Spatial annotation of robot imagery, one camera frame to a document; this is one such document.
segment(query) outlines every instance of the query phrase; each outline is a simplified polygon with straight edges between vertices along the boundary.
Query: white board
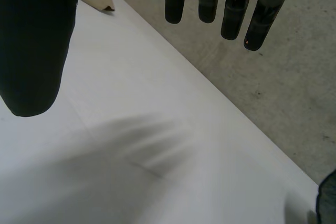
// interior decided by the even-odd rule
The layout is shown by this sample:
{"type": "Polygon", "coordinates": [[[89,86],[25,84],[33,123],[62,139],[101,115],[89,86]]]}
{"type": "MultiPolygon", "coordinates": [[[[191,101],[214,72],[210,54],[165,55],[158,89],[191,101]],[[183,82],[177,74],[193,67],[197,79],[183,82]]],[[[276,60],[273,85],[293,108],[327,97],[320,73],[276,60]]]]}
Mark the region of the white board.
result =
{"type": "Polygon", "coordinates": [[[110,15],[79,2],[48,112],[0,103],[0,223],[306,223],[317,185],[114,2],[110,15]]]}

